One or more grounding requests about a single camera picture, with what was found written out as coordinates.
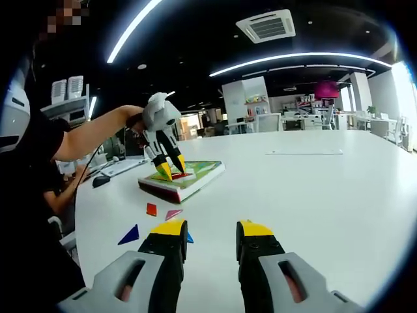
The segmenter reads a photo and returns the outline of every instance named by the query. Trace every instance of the black ceiling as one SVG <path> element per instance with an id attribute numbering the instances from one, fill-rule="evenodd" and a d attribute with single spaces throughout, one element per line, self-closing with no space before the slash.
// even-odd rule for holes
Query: black ceiling
<path id="1" fill-rule="evenodd" d="M 360 1 L 163 0 L 138 25 L 116 60 L 107 64 L 117 39 L 149 1 L 90 0 L 89 17 L 82 19 L 81 26 L 64 26 L 55 38 L 39 44 L 36 63 L 44 67 L 38 66 L 36 78 L 45 96 L 42 106 L 49 104 L 53 81 L 84 75 L 91 94 L 99 96 L 94 116 L 122 104 L 144 106 L 157 91 L 176 91 L 170 100 L 180 110 L 200 102 L 222 107 L 218 92 L 222 84 L 257 71 L 326 64 L 364 67 L 378 74 L 386 68 L 357 59 L 300 57 L 259 63 L 209 78 L 217 70 L 296 52 L 343 52 L 369 57 L 395 39 Z M 291 11 L 295 37 L 253 44 L 235 25 L 244 18 L 283 8 Z M 391 51 L 378 59 L 393 63 L 394 54 Z M 140 64 L 147 68 L 138 70 Z M 293 85 L 297 85 L 297 93 L 309 93 L 313 85 L 308 83 L 339 80 L 351 71 L 314 67 L 261 75 L 265 76 L 268 95 L 273 97 L 286 94 L 283 88 Z"/>

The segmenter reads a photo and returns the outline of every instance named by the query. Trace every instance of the person's arm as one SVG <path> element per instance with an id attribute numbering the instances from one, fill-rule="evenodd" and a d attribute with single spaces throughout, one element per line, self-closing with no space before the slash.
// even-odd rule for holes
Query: person's arm
<path id="1" fill-rule="evenodd" d="M 71 202 L 72 197 L 74 196 L 78 183 L 81 184 L 84 182 L 84 179 L 89 172 L 88 170 L 84 172 L 84 168 L 85 166 L 77 167 L 74 180 L 58 196 L 55 195 L 54 191 L 49 190 L 44 192 L 45 201 L 48 203 L 56 215 L 60 215 L 65 211 L 65 209 L 68 207 L 68 204 Z"/>
<path id="2" fill-rule="evenodd" d="M 143 108 L 138 106 L 121 106 L 70 132 L 65 132 L 61 146 L 53 158 L 72 161 L 84 157 L 124 127 L 129 117 L 142 111 Z"/>

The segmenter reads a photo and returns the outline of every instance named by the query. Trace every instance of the computer mouse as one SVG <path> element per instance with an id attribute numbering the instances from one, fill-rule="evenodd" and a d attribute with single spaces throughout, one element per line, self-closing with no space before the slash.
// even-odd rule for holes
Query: computer mouse
<path id="1" fill-rule="evenodd" d="M 104 184 L 107 184 L 110 181 L 110 177 L 107 176 L 98 176 L 93 180 L 93 188 L 100 187 Z"/>

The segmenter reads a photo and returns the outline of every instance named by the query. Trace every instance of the blue triangle piece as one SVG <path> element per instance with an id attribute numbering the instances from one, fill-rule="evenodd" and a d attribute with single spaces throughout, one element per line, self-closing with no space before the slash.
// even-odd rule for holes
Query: blue triangle piece
<path id="1" fill-rule="evenodd" d="M 133 226 L 133 228 L 119 241 L 117 244 L 118 246 L 124 245 L 125 243 L 129 243 L 131 241 L 135 241 L 139 239 L 139 228 L 137 224 Z"/>
<path id="2" fill-rule="evenodd" d="M 187 233 L 187 243 L 194 243 L 193 237 L 191 237 L 190 233 Z"/>

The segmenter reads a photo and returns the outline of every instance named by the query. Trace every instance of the book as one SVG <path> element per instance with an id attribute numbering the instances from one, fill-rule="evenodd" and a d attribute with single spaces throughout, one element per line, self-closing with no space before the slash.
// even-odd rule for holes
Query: book
<path id="1" fill-rule="evenodd" d="M 141 189 L 155 196 L 181 203 L 225 171 L 224 163 L 220 161 L 186 161 L 185 167 L 185 173 L 171 167 L 172 181 L 157 172 L 139 178 L 137 182 Z"/>

